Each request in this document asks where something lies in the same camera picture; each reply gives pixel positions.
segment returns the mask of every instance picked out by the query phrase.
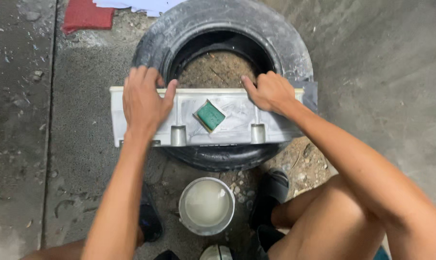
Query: concrete ground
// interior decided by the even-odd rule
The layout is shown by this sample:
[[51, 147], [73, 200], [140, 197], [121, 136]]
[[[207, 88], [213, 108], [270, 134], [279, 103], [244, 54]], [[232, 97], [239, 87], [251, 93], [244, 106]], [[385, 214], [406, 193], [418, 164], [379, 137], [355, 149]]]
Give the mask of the concrete ground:
[[[263, 2], [305, 41], [321, 116], [384, 154], [436, 204], [436, 0]], [[155, 21], [117, 11], [111, 31], [66, 37], [59, 30], [66, 1], [58, 4], [56, 25], [55, 6], [51, 0], [0, 1], [0, 259], [85, 238], [119, 153], [111, 141], [108, 87], [123, 83], [135, 45]], [[27, 21], [33, 20], [27, 12], [40, 17]], [[43, 75], [34, 82], [36, 70]], [[242, 249], [250, 236], [248, 193], [269, 167], [289, 171], [289, 197], [330, 174], [306, 138], [242, 173], [201, 172], [152, 149], [146, 181], [166, 233], [140, 248], [136, 259], [153, 259], [165, 249], [197, 259], [217, 242]], [[184, 187], [202, 176], [236, 183], [242, 201], [226, 231], [207, 238], [187, 231], [176, 212]]]

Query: red cloth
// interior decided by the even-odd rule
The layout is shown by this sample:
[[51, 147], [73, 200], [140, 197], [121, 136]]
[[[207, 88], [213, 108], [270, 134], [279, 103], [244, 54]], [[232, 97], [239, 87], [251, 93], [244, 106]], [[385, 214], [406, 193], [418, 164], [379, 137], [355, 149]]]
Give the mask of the red cloth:
[[65, 34], [79, 29], [110, 30], [113, 11], [114, 8], [96, 7], [92, 0], [70, 0], [61, 30]]

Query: sandal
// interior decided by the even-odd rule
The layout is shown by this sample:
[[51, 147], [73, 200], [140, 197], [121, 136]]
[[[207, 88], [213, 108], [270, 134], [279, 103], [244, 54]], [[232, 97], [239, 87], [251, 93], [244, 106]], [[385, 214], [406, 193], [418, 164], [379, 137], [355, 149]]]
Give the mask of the sandal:
[[147, 184], [143, 183], [141, 203], [139, 205], [139, 227], [144, 234], [144, 242], [155, 242], [163, 234], [163, 224], [152, 200]]
[[252, 211], [250, 228], [256, 230], [260, 225], [274, 227], [271, 223], [273, 208], [285, 202], [289, 193], [289, 178], [281, 169], [271, 169], [265, 173], [258, 185], [258, 191]]

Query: shoe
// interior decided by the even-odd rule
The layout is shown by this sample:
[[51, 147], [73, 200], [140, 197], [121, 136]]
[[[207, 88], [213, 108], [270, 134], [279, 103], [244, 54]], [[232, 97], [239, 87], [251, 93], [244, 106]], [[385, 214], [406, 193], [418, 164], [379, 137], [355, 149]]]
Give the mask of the shoe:
[[275, 206], [285, 202], [289, 193], [289, 178], [280, 169], [271, 169], [260, 180], [253, 209], [248, 219], [250, 228], [260, 225], [274, 227], [271, 215]]
[[163, 235], [163, 224], [147, 184], [143, 183], [139, 205], [139, 227], [144, 234], [144, 242], [155, 242]]

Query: milky liquid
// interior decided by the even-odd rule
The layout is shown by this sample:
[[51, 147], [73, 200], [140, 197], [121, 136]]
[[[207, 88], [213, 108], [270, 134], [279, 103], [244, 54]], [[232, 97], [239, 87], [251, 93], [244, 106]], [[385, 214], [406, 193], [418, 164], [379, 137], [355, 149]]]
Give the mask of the milky liquid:
[[229, 195], [221, 184], [212, 180], [202, 180], [187, 192], [185, 209], [192, 222], [202, 227], [211, 227], [226, 217], [229, 210]]

